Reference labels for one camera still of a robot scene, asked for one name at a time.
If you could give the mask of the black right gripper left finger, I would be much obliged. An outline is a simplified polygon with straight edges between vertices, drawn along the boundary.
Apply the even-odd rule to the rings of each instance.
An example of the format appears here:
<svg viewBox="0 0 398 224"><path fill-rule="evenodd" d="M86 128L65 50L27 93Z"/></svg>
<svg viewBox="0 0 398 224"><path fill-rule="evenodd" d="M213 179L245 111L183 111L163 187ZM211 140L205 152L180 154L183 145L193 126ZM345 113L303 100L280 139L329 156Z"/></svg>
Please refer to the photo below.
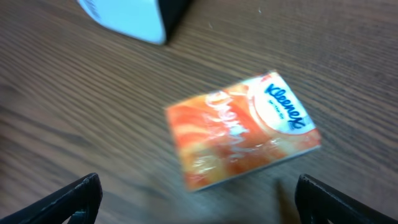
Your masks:
<svg viewBox="0 0 398 224"><path fill-rule="evenodd" d="M90 173L2 218L1 224L94 224L102 197L99 175Z"/></svg>

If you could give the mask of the orange item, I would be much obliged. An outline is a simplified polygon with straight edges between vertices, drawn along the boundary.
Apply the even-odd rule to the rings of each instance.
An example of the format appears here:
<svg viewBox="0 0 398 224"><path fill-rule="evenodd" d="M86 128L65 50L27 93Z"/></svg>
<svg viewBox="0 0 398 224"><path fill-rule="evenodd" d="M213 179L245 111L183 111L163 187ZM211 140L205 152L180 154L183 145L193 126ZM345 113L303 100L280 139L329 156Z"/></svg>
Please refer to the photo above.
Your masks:
<svg viewBox="0 0 398 224"><path fill-rule="evenodd" d="M315 123L274 70L170 105L165 115L190 191L321 145Z"/></svg>

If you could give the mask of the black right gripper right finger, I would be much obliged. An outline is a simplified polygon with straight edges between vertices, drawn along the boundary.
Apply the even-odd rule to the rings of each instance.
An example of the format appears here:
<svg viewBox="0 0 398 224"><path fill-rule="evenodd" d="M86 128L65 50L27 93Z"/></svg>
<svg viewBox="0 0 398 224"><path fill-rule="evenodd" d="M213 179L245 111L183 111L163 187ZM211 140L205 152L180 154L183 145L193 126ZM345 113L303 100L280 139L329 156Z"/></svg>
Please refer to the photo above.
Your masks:
<svg viewBox="0 0 398 224"><path fill-rule="evenodd" d="M397 224L397 220L308 174L298 178L295 204L302 224Z"/></svg>

